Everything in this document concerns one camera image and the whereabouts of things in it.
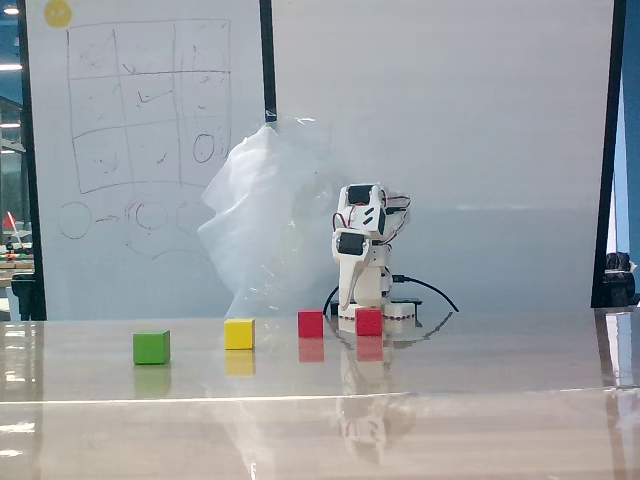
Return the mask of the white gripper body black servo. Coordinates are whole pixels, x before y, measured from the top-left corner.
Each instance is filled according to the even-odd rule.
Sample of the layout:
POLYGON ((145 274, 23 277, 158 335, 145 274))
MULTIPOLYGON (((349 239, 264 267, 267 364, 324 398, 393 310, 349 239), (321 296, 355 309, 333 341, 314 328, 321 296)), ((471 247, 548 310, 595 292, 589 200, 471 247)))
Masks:
POLYGON ((372 235, 369 231, 338 228, 332 235, 332 254, 340 263, 346 258, 355 258, 356 262, 364 261, 369 256, 372 235))

